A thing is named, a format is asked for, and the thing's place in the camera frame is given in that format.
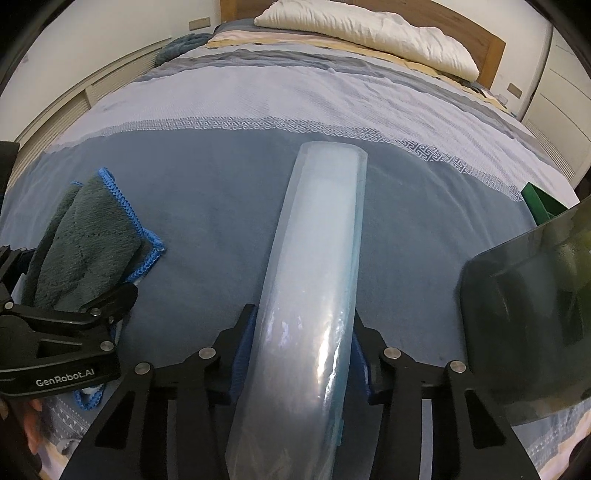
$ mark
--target rolled plastic bag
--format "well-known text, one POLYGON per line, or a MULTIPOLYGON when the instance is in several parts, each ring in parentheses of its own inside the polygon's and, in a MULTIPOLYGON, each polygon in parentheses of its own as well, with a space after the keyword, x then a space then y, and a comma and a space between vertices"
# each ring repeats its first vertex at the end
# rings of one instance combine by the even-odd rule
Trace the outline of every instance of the rolled plastic bag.
POLYGON ((232 480, 332 475, 349 370, 367 153, 301 146, 226 450, 232 480))

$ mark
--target patterned fabric border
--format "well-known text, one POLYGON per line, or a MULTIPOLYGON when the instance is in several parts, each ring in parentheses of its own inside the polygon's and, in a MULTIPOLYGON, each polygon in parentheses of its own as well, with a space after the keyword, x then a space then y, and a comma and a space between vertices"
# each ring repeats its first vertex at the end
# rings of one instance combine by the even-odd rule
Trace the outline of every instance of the patterned fabric border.
MULTIPOLYGON (((92 137, 108 137, 119 132, 144 131, 144 130, 179 130, 179 129, 221 129, 221 130, 272 130, 280 129, 292 133, 319 133, 331 137, 344 137, 368 142, 383 142, 401 147, 408 152, 416 155, 424 161, 442 161, 453 166, 459 173, 476 177, 486 186, 497 192, 507 195, 515 202, 520 202, 523 198, 519 188, 515 185, 506 184, 499 177, 478 170, 466 163, 464 160, 447 155, 439 151, 436 147, 420 144, 413 140, 387 138, 377 129, 342 127, 339 125, 327 125, 317 121, 302 121, 294 119, 283 119, 276 117, 263 118, 233 118, 233 117, 186 117, 173 119, 143 120, 137 122, 126 122, 121 125, 104 128, 94 132, 79 141, 92 137)), ((54 145, 48 150, 56 151, 70 146, 69 144, 54 145)))

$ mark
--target microfiber towel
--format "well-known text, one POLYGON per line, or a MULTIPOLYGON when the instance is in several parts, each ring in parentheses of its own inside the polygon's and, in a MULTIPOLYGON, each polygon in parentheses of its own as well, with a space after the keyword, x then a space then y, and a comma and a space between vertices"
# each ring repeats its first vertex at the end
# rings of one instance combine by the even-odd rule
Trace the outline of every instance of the microfiber towel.
POLYGON ((183 53, 205 45, 211 37, 213 37, 211 33, 190 33, 176 38, 158 52, 154 66, 160 67, 165 61, 174 60, 183 53))
MULTIPOLYGON (((35 250, 21 303, 76 312, 122 281, 136 283, 164 250, 102 168, 65 193, 35 250)), ((81 408, 98 405, 102 389, 91 393, 90 398, 74 394, 81 408)))

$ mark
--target black bracket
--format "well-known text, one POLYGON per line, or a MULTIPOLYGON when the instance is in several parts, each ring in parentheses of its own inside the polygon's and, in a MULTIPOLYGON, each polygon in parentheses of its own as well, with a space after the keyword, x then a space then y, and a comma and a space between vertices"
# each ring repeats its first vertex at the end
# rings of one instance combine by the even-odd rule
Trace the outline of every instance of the black bracket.
MULTIPOLYGON (((167 479, 169 400, 176 400, 176 477, 228 480, 214 409, 241 391, 255 314, 255 306, 246 305, 213 348, 182 364, 136 365, 80 442, 62 480, 167 479)), ((360 366, 368 402, 384 406, 371 480, 418 480, 424 398, 433 404, 433 480, 539 480, 500 409, 463 363, 442 368, 416 362, 387 348, 357 314, 352 361, 360 366)))
POLYGON ((502 410, 464 363, 416 362, 387 348, 357 313, 352 357, 368 402, 384 405, 371 480, 418 480, 423 399, 433 409, 432 480, 539 480, 502 410))
POLYGON ((15 304, 33 253, 0 248, 0 394, 39 398, 119 378, 111 328, 134 305, 136 286, 118 285, 78 313, 15 304))
POLYGON ((84 435, 61 480, 166 480, 170 400, 176 401, 178 479, 229 480, 213 410, 241 392, 255 316, 256 307, 247 304, 235 327, 181 364, 137 364, 84 435))

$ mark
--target human hand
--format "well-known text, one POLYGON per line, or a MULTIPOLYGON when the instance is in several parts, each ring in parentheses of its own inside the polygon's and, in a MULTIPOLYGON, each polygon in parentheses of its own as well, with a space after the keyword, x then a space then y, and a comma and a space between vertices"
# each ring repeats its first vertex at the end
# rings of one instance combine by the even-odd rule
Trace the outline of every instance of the human hand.
POLYGON ((29 450, 33 455, 39 451, 39 446, 43 442, 41 435, 41 415, 43 409, 41 400, 14 400, 10 402, 12 412, 22 425, 22 429, 27 437, 29 450))

